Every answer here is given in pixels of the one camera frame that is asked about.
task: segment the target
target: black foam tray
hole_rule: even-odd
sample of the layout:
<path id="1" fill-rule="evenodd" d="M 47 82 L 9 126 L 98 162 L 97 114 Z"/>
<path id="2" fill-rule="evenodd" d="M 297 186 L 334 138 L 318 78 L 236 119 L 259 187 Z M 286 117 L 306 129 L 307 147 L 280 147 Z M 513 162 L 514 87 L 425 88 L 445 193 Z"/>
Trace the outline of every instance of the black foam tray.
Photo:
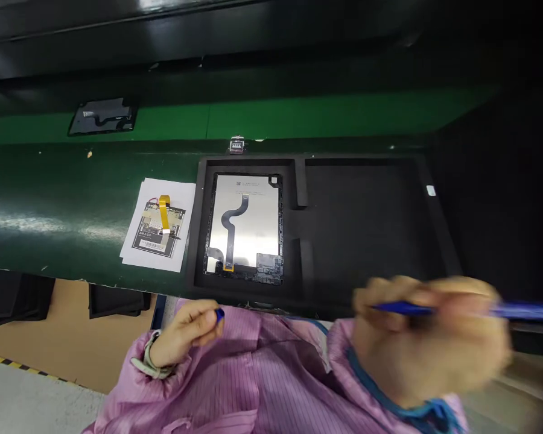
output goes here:
<path id="1" fill-rule="evenodd" d="M 282 175 L 281 286 L 203 273 L 215 173 Z M 335 319 L 352 315 L 352 293 L 371 277 L 460 274 L 433 191 L 421 156 L 203 158 L 189 235 L 188 289 L 194 298 Z"/>

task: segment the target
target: label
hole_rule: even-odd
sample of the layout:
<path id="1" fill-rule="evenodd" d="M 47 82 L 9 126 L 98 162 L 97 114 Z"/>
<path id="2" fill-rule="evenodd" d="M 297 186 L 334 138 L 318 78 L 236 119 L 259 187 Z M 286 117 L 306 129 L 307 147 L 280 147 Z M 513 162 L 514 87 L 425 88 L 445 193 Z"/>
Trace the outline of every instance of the label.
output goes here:
<path id="1" fill-rule="evenodd" d="M 161 252 L 164 252 L 165 249 L 167 248 L 166 244 L 164 246 L 162 246 L 161 244 L 157 244 L 157 243 L 153 243 L 153 242 L 145 241 L 145 240 L 141 240 L 141 242 L 139 243 L 139 246 L 140 247 L 147 247 L 149 249 L 158 250 L 158 251 L 161 251 Z"/>

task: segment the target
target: small metal clip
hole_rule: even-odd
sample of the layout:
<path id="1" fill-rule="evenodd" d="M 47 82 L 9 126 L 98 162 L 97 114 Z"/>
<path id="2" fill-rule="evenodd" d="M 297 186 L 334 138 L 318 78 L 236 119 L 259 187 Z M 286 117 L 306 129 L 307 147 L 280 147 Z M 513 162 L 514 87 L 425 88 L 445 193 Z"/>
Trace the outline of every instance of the small metal clip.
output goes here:
<path id="1" fill-rule="evenodd" d="M 229 153 L 230 154 L 243 154 L 243 151 L 246 149 L 246 141 L 242 136 L 234 136 L 229 142 Z"/>

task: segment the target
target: fingers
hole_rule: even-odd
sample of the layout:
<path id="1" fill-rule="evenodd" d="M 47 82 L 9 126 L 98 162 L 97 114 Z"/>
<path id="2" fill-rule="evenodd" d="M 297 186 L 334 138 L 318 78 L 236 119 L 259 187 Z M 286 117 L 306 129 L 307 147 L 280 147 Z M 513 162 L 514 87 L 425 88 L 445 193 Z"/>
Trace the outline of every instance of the fingers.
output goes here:
<path id="1" fill-rule="evenodd" d="M 211 309 L 178 329 L 178 332 L 183 342 L 191 344 L 194 340 L 215 331 L 216 323 L 217 315 L 215 314 L 215 310 Z"/>
<path id="2" fill-rule="evenodd" d="M 397 313 L 379 312 L 372 306 L 405 300 L 421 283 L 406 276 L 396 276 L 391 281 L 372 278 L 367 288 L 357 289 L 354 294 L 354 310 L 371 325 L 391 332 L 400 332 L 407 326 L 407 318 Z"/>
<path id="3" fill-rule="evenodd" d="M 203 335 L 195 340 L 193 340 L 192 345 L 194 347 L 202 347 L 204 345 L 207 345 L 214 339 L 220 338 L 223 335 L 223 323 L 225 322 L 225 319 L 222 319 L 220 322 L 217 323 L 217 326 L 214 330 L 211 330 L 206 335 Z"/>
<path id="4" fill-rule="evenodd" d="M 209 311 L 215 310 L 219 304 L 215 300 L 193 300 L 185 303 L 173 319 L 174 324 L 189 324 L 198 316 Z"/>
<path id="5" fill-rule="evenodd" d="M 433 280 L 422 285 L 408 301 L 420 306 L 436 307 L 445 300 L 446 294 L 477 294 L 488 297 L 494 303 L 501 300 L 497 290 L 488 283 L 471 277 L 457 276 Z"/>
<path id="6" fill-rule="evenodd" d="M 502 327 L 504 320 L 488 315 L 499 300 L 495 288 L 470 277 L 434 280 L 408 297 L 411 303 L 435 307 L 437 326 L 470 337 L 490 333 L 487 328 L 494 330 Z"/>

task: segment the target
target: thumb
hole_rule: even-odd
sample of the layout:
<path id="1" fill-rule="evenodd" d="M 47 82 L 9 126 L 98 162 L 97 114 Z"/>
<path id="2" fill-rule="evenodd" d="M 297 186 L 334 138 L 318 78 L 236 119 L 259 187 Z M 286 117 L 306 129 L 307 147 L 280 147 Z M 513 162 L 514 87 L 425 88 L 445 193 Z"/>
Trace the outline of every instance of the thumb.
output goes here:
<path id="1" fill-rule="evenodd" d="M 191 344 L 194 339 L 209 333 L 217 323 L 217 315 L 214 310 L 204 312 L 192 322 L 179 330 L 181 338 L 186 344 Z"/>

